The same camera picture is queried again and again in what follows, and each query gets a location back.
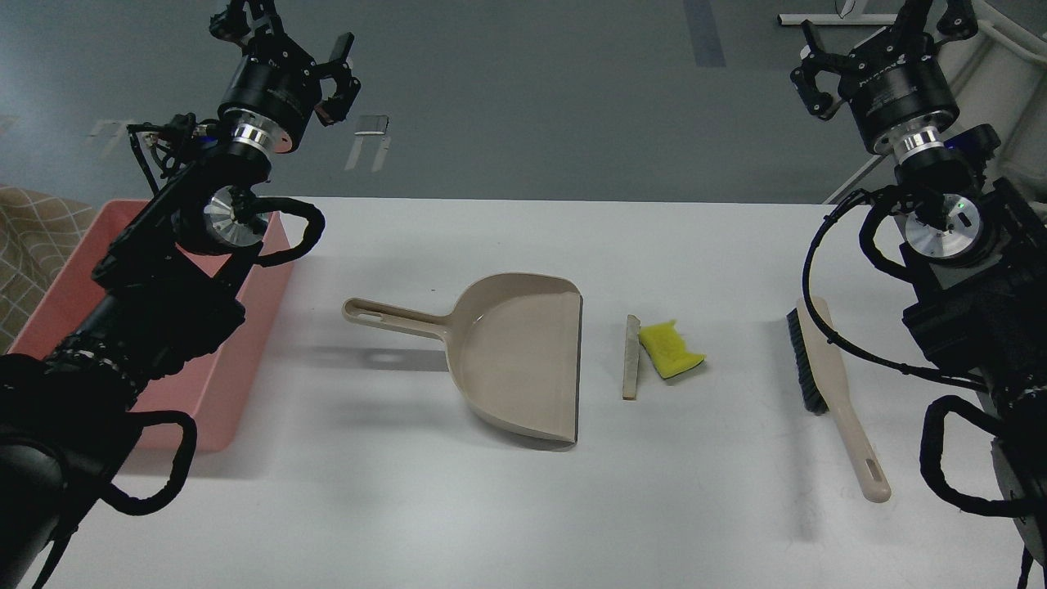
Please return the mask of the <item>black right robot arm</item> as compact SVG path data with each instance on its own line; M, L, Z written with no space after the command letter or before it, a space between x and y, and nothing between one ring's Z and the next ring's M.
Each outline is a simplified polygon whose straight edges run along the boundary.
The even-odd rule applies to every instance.
M1045 563L1045 220L1007 178L988 180L1002 146L992 124L956 134L960 109L938 62L950 42L979 30L970 1L949 1L936 33L932 4L906 1L843 53L827 50L811 16L790 82L809 115L846 106L864 148L894 161L895 182L854 189L825 216L804 258L801 298L786 317L804 406L829 413L867 499L890 498L852 405L843 354L932 383L972 390L932 400L919 450L921 477L951 506L1012 519L1023 542L1018 587ZM861 253L912 287L903 323L928 366L891 361L850 342L811 293L816 251L830 228L864 206Z

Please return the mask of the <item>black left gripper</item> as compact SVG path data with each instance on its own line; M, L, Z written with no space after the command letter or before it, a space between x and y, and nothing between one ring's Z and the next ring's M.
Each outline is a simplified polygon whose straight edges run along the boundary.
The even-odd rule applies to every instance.
M248 43L219 105L220 122L236 141L270 153L298 149L304 131L346 120L362 82L351 70L354 33L341 33L329 60L318 63L284 36L274 1L228 1L209 19L209 33L228 43Z

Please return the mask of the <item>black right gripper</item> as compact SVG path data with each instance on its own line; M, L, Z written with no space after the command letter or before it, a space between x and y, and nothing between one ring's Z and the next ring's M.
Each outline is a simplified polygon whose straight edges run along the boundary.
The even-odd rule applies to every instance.
M885 155L906 128L945 131L959 107L937 62L930 33L897 33L891 27L868 37L844 55L827 52L818 26L803 20L801 63L790 82L809 115L828 120L847 106L864 148ZM946 0L935 40L958 42L979 31L971 0Z

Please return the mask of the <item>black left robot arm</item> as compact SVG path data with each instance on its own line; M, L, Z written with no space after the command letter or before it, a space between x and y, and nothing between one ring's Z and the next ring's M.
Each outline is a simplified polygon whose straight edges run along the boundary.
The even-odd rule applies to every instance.
M146 386L217 352L245 321L251 269L298 260L326 226L315 205L261 197L273 157L312 119L346 120L362 82L354 33L325 62L285 31L272 1L229 1L214 38L240 49L216 116L131 124L152 198L109 244L91 279L101 303L47 357L2 357L2 585L47 559L46 584L98 502L131 517L164 509L186 484L198 428L185 411L134 411Z

